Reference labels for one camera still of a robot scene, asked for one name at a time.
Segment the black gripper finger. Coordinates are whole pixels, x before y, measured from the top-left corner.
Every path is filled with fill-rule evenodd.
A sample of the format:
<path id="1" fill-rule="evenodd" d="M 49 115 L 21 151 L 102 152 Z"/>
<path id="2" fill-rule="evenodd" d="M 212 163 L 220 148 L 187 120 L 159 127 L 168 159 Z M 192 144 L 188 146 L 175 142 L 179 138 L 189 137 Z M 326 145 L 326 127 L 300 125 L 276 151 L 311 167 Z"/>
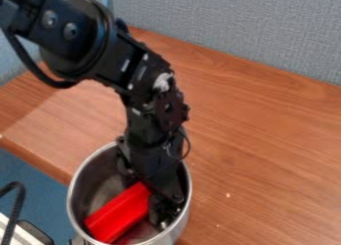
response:
<path id="1" fill-rule="evenodd" d="M 157 230 L 165 230 L 179 216 L 183 202 L 173 203 L 159 194 L 148 198 L 148 221 Z"/>

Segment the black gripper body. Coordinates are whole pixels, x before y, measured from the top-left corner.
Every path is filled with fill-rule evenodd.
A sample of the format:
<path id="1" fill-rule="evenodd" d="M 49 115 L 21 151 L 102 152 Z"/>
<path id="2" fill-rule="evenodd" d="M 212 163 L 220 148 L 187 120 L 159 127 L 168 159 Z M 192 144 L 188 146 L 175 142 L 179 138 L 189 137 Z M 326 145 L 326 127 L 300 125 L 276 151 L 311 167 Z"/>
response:
<path id="1" fill-rule="evenodd" d="M 117 139 L 124 166 L 157 196 L 183 196 L 179 163 L 185 158 L 183 123 L 188 106 L 127 109 L 127 127 Z"/>

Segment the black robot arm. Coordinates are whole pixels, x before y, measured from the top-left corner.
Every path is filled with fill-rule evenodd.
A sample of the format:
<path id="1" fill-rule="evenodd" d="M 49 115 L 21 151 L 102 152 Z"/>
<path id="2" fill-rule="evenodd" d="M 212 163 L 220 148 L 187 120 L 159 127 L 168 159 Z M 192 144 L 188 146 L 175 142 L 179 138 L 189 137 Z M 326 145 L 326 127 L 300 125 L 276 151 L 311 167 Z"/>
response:
<path id="1" fill-rule="evenodd" d="M 119 163 L 152 191 L 149 221 L 173 219 L 184 201 L 177 165 L 189 150 L 188 105 L 168 61 L 96 0 L 0 0 L 0 29 L 48 86 L 69 89 L 93 80 L 119 94 L 127 112 Z"/>

